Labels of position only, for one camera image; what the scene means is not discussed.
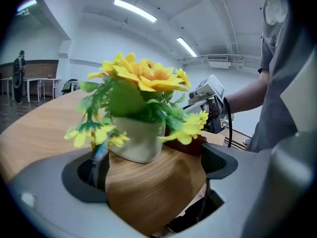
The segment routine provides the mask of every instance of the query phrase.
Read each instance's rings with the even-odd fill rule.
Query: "person standing in background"
[[[18,105],[22,104],[22,89],[23,89],[23,77],[24,77],[24,50],[20,51],[19,57],[13,62],[13,86],[14,97]]]

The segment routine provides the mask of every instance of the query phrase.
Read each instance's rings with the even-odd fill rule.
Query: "white wall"
[[[191,90],[196,87],[211,74],[214,74],[225,88],[225,95],[236,92],[239,89],[254,82],[259,75],[251,72],[244,72],[236,69],[215,69],[203,65],[192,66],[185,68],[191,82]],[[235,119],[232,122],[233,129],[238,130],[246,135],[252,136],[257,122],[260,118],[261,107],[235,114]]]
[[[61,41],[54,27],[9,32],[0,47],[0,64],[13,62],[20,50],[25,51],[26,60],[58,60]]]
[[[112,61],[119,52],[122,52],[124,56],[133,52],[137,60],[146,58],[155,63],[161,62],[166,67],[180,67],[180,64],[171,59],[163,50],[146,39],[126,31],[82,25],[73,42],[69,56],[70,77],[78,80],[86,80],[88,73],[98,72],[104,60]]]

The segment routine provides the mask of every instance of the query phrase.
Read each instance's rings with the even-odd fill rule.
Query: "gray shirt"
[[[280,95],[301,70],[314,47],[314,42],[305,27],[294,17],[288,0],[266,0],[263,13],[259,73],[268,70],[270,81],[260,121],[246,148],[252,152],[272,148],[281,139],[297,132]]]

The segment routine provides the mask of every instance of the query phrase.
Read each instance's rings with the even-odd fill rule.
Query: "potted plant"
[[[119,53],[112,62],[104,61],[100,72],[90,73],[88,80],[94,77],[102,78],[102,83],[79,83],[91,95],[78,104],[83,118],[64,137],[73,138],[76,147],[89,138],[93,154],[105,144],[122,158],[148,163],[161,152],[164,142],[177,139],[186,145],[202,133],[208,114],[185,114],[177,106],[185,93],[171,102],[175,91],[190,88],[182,69],[165,68],[147,59],[136,62],[133,53],[125,58]],[[170,133],[164,136],[166,124]]]

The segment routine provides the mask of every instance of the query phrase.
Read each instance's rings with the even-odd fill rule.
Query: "shirt sleeve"
[[[261,73],[262,70],[269,71],[269,64],[273,58],[273,54],[271,50],[269,49],[268,45],[266,44],[266,41],[264,40],[264,37],[262,38],[262,56],[261,56],[261,62],[260,62],[260,69],[258,69],[258,72]]]

